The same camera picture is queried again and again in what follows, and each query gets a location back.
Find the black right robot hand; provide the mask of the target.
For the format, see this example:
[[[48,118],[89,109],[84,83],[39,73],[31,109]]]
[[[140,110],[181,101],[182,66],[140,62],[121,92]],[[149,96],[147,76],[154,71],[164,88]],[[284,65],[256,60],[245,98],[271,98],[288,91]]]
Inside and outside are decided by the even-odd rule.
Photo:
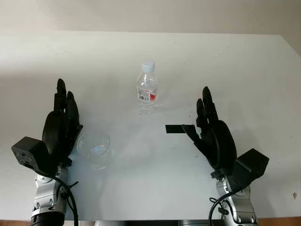
[[[218,118],[207,86],[203,88],[202,95],[203,97],[197,100],[196,119],[196,125],[201,129],[200,135],[193,126],[183,124],[182,129],[214,169],[211,176],[229,176],[237,158],[236,146],[228,126]]]

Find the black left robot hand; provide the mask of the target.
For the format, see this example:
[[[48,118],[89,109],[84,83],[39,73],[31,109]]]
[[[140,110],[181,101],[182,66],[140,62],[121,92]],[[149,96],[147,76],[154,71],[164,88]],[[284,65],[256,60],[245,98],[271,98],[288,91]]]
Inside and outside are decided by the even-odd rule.
[[[56,89],[54,109],[47,115],[42,141],[56,164],[69,167],[72,164],[69,155],[83,125],[79,122],[74,95],[66,90],[63,79],[58,79]]]

